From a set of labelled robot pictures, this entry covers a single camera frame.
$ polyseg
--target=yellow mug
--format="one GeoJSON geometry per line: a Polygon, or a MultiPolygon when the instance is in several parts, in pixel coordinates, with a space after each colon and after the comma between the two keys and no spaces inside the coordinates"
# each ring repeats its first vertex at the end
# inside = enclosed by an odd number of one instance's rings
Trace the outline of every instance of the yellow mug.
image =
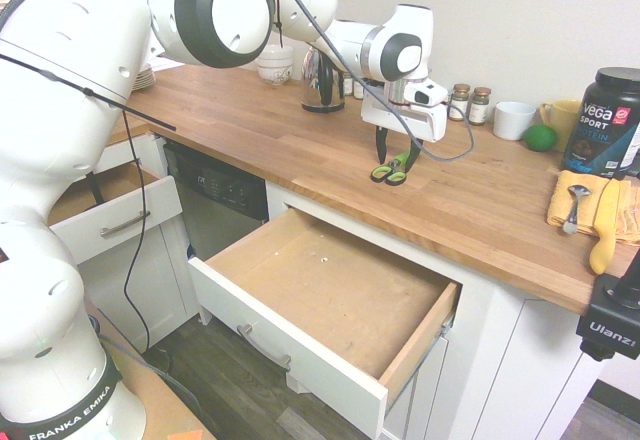
{"type": "Polygon", "coordinates": [[[580,100],[556,100],[555,102],[545,102],[540,105],[540,117],[545,125],[553,128],[558,137],[558,141],[553,146],[557,152],[564,152],[569,143],[569,137],[573,132],[578,120],[580,111],[580,100]],[[547,107],[551,107],[551,114],[547,113],[547,107]]]}

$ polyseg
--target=dark wood floor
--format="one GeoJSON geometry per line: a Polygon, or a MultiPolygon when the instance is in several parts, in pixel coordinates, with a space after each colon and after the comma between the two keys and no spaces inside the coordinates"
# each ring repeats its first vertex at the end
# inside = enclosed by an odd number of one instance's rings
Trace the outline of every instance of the dark wood floor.
{"type": "Polygon", "coordinates": [[[203,327],[194,317],[144,355],[166,369],[161,350],[171,358],[169,373],[200,401],[202,421],[218,440],[367,438],[314,395],[293,393],[284,370],[215,318],[203,327]]]}

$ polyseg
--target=yellow dish towel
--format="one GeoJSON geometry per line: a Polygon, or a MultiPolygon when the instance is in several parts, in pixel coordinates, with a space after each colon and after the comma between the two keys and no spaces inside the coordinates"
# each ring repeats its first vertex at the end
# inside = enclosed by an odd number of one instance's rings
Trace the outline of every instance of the yellow dish towel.
{"type": "MultiPolygon", "coordinates": [[[[569,192],[571,185],[583,185],[591,190],[591,195],[582,197],[578,208],[578,231],[587,235],[598,236],[593,228],[598,203],[608,180],[595,175],[573,173],[565,170],[560,173],[549,210],[547,223],[562,227],[573,206],[574,196],[569,192]]],[[[618,197],[618,221],[616,223],[616,240],[618,242],[640,245],[640,189],[632,187],[629,181],[620,181],[620,196],[618,197]]]]}

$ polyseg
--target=dishwasher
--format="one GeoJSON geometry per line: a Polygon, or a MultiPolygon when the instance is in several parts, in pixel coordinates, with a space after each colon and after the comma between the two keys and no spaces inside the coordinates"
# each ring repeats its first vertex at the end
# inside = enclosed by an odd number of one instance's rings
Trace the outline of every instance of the dishwasher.
{"type": "Polygon", "coordinates": [[[167,140],[192,249],[206,260],[269,220],[264,180],[197,150],[167,140]]]}

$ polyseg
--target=stack of plates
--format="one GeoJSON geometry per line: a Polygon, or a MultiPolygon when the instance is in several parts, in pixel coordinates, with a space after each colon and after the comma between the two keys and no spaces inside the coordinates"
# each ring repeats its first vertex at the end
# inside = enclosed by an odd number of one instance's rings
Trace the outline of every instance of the stack of plates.
{"type": "Polygon", "coordinates": [[[153,70],[151,70],[151,66],[146,64],[140,70],[138,77],[136,78],[135,83],[133,84],[134,90],[140,90],[142,88],[150,87],[156,83],[156,76],[153,74],[153,70]]]}

